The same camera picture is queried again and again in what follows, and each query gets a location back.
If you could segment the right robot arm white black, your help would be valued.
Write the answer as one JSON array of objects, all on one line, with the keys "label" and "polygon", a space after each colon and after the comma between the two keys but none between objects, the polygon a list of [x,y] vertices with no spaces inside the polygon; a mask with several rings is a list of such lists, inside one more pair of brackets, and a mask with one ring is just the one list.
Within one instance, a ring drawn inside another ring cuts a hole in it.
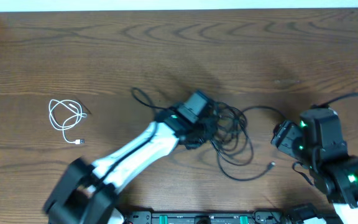
[{"label": "right robot arm white black", "polygon": [[307,181],[334,206],[343,223],[358,223],[358,156],[351,156],[338,117],[279,124],[271,141],[309,170]]}]

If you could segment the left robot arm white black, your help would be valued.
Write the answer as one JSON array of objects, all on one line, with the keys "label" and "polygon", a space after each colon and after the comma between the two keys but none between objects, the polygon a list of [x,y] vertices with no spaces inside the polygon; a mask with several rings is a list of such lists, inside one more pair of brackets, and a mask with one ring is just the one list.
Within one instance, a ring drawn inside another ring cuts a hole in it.
[{"label": "left robot arm white black", "polygon": [[216,129],[217,118],[213,110],[194,114],[184,106],[157,113],[141,135],[116,152],[91,164],[73,161],[46,200],[44,213],[51,223],[123,223],[116,211],[122,190],[179,144],[202,143]]}]

